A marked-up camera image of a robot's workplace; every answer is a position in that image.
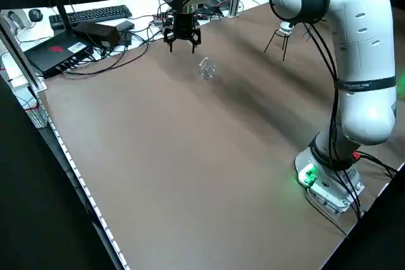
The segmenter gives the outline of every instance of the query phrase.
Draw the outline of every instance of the white label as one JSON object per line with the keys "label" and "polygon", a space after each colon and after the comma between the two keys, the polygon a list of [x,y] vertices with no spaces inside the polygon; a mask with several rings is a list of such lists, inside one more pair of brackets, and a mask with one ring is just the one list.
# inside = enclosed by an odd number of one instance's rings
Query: white label
{"label": "white label", "polygon": [[82,49],[84,49],[86,47],[85,44],[81,43],[81,42],[77,42],[76,44],[72,45],[71,47],[68,47],[68,50],[72,53],[77,53],[79,51],[81,51]]}

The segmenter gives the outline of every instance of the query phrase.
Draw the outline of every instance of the black device box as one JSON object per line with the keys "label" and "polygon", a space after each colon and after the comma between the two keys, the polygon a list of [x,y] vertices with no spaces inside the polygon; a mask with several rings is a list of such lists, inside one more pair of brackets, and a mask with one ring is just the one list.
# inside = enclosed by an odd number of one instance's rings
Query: black device box
{"label": "black device box", "polygon": [[25,51],[31,65],[44,78],[62,73],[70,60],[80,61],[91,54],[92,44],[70,32],[62,32]]}
{"label": "black device box", "polygon": [[120,40],[116,27],[93,22],[81,22],[73,29],[73,32],[98,48],[115,47]]}

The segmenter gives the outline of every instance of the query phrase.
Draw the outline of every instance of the black keyboard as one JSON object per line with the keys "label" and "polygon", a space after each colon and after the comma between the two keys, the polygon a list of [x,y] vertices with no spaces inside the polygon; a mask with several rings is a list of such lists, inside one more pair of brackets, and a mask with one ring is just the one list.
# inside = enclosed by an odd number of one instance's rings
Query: black keyboard
{"label": "black keyboard", "polygon": [[[90,9],[88,11],[68,13],[69,22],[73,27],[77,26],[81,21],[100,22],[106,20],[128,18],[131,16],[132,14],[126,6],[109,6],[107,8]],[[51,28],[53,30],[62,30],[65,28],[63,26],[61,15],[50,16],[49,22],[51,23]]]}

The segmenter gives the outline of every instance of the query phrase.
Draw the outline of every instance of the desk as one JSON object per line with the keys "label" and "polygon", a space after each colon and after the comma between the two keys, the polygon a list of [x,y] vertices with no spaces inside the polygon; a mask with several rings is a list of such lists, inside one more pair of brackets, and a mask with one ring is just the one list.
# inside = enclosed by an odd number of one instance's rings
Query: desk
{"label": "desk", "polygon": [[[268,0],[241,0],[243,3],[243,8],[244,9],[249,9],[254,6],[257,6],[257,3],[263,4],[267,3]],[[110,1],[100,1],[98,3],[85,3],[85,4],[76,4],[74,5],[75,11],[83,11],[87,9],[95,9],[95,8],[103,8],[107,6],[118,6],[124,4],[128,7],[128,9],[132,13],[132,18],[137,18],[140,16],[145,16],[145,15],[155,15],[158,11],[159,7],[159,0],[110,0]],[[162,5],[161,9],[165,11],[168,9],[168,5],[164,4]],[[35,24],[33,28],[27,28],[24,30],[22,33],[18,34],[18,39],[22,42],[24,41],[31,41],[31,40],[37,40],[41,39],[38,41],[33,41],[29,43],[22,43],[21,48],[23,51],[26,51],[37,44],[45,41],[46,37],[52,37],[53,30],[50,27],[49,24],[49,16],[55,15],[58,13],[56,9],[51,9],[51,8],[39,8],[44,15],[44,19],[38,23]],[[66,12],[71,13],[73,12],[71,6],[65,6]],[[152,21],[152,17],[145,17],[145,18],[139,18],[137,20],[130,20],[132,23],[134,23],[135,28],[134,31],[142,30],[143,28],[146,28],[149,24],[150,21]],[[105,25],[112,25],[115,26],[121,22],[125,21],[125,19],[118,19],[118,20],[110,20],[106,22],[102,22],[102,24]],[[205,24],[209,21],[201,21],[201,24]],[[151,27],[151,30],[153,33],[156,33],[158,29],[156,27]],[[145,31],[137,32],[139,36],[141,36],[143,39],[147,39],[147,33]],[[157,35],[156,39],[162,38],[162,35]],[[129,49],[133,49],[137,46],[139,46],[140,41],[133,38],[132,40],[132,45],[129,47]],[[122,51],[123,47],[117,47],[115,49],[116,51]],[[11,82],[12,86],[14,88],[16,87],[24,87],[28,83],[26,79],[22,76],[22,73],[20,69],[17,67],[15,62],[13,61],[13,58],[9,54],[5,54],[3,56],[3,62],[4,66],[7,70],[7,73],[9,75],[10,79],[13,79]]]}
{"label": "desk", "polygon": [[[279,24],[260,6],[203,26],[195,54],[158,41],[112,72],[47,81],[42,100],[132,269],[318,269],[341,241],[293,165],[330,117],[330,75],[301,26],[284,62],[280,40],[263,53]],[[205,57],[210,82],[197,75]],[[398,166],[404,134],[398,120],[392,139],[364,150]],[[387,179],[358,169],[367,209]]]}

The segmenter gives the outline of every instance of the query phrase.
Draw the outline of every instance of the robotic arm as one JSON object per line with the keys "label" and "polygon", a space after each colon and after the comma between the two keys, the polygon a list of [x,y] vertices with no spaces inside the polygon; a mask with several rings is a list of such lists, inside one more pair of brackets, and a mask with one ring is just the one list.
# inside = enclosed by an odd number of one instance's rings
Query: robotic arm
{"label": "robotic arm", "polygon": [[[175,12],[190,0],[165,0]],[[296,157],[299,183],[336,212],[344,212],[353,203],[354,185],[359,194],[364,185],[352,166],[352,155],[360,145],[386,141],[396,118],[396,76],[390,0],[270,0],[275,15],[283,21],[330,22],[339,81],[339,109],[336,130],[332,134],[335,150],[329,161],[329,128],[317,134],[308,148]],[[180,19],[186,19],[178,13]],[[174,39],[188,39],[187,27]]]}

